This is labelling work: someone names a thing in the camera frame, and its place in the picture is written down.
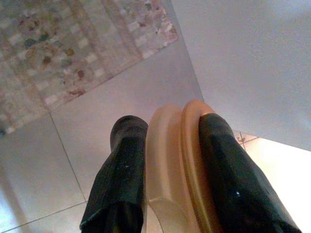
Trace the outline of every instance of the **white wall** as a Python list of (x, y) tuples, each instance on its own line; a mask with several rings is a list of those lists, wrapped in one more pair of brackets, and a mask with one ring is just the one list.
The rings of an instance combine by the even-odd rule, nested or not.
[(311, 150), (311, 1), (172, 2), (205, 102), (236, 130)]

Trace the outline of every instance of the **floor tile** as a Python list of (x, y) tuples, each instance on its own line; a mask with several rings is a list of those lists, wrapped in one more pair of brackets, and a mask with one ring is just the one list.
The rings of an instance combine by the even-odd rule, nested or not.
[(242, 144), (241, 133), (239, 131), (233, 130), (234, 138), (239, 144)]
[(251, 140), (254, 140), (255, 138), (258, 138), (257, 136), (253, 136), (253, 135), (242, 133), (242, 132), (241, 132), (241, 136), (242, 136), (242, 141), (244, 143), (251, 141)]
[(0, 232), (84, 201), (50, 115), (0, 140)]
[(302, 232), (311, 232), (311, 151), (257, 138), (246, 152), (262, 169)]
[(85, 208), (86, 204), (82, 203), (7, 233), (78, 233)]
[[(169, 13), (175, 21), (170, 7)], [(179, 35), (174, 44), (52, 112), (86, 198), (110, 154), (109, 135), (118, 118), (137, 115), (149, 122), (165, 103), (183, 106), (190, 99), (202, 99)]]

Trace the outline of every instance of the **tan plastic object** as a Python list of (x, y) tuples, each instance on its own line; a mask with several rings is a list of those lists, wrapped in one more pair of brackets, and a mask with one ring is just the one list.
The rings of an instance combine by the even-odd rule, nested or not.
[(185, 106), (181, 122), (182, 158), (191, 201), (201, 231), (222, 233), (212, 201), (199, 141), (199, 120), (201, 116), (208, 113), (214, 113), (214, 110), (200, 100), (192, 100)]
[(164, 233), (200, 233), (181, 155), (182, 111), (176, 105), (158, 109), (146, 138), (146, 201)]

